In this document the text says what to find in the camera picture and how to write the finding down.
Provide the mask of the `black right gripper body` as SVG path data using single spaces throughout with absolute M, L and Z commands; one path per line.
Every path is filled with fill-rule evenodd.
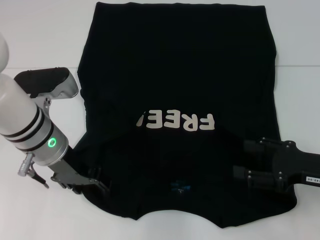
M 276 191 L 284 193 L 295 184 L 320 186 L 320 155 L 297 148 L 294 141 L 282 141 L 272 158 Z

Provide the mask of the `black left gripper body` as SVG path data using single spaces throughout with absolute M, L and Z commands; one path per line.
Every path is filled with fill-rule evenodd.
M 70 146 L 64 156 L 49 168 L 53 171 L 52 181 L 58 183 L 63 189 L 72 190 L 77 195 L 81 195 L 89 188 L 99 189 L 99 182 L 89 175 L 89 169 L 80 162 Z

